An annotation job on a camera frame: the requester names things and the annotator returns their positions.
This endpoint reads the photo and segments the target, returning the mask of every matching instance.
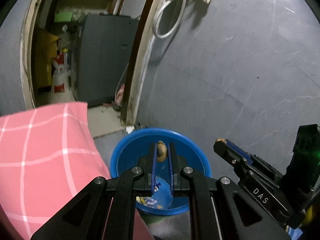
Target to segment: black metal arm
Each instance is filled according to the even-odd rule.
[[[119,178],[95,178],[31,239],[131,240],[136,196],[152,195],[155,149],[151,144],[139,166]],[[189,197],[192,239],[290,239],[283,227],[229,178],[208,178],[186,166],[174,143],[168,145],[168,158],[173,196]]]

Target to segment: pink checkered fabric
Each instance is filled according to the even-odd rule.
[[[96,176],[110,178],[88,129],[86,103],[0,118],[0,204],[24,239]],[[134,238],[153,239],[137,212]]]

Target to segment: gray appliance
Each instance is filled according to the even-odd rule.
[[[71,53],[71,88],[77,101],[96,106],[114,100],[138,22],[127,16],[86,16],[75,34]]]

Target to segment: blue bowl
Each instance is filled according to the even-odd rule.
[[[136,166],[139,157],[148,154],[150,144],[158,141],[163,141],[166,145],[174,142],[177,155],[185,157],[188,166],[211,177],[208,159],[194,142],[179,133],[160,128],[141,129],[124,137],[114,149],[111,157],[111,177],[118,177],[122,172]],[[138,209],[163,216],[177,215],[189,210],[187,197],[173,198],[170,195],[168,160],[157,163],[156,183],[159,185],[159,190],[149,200],[151,204],[136,202]]]

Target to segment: yellow cloth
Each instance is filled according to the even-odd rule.
[[[51,86],[52,84],[51,59],[57,56],[58,39],[58,36],[45,30],[36,29],[35,81],[37,88]]]

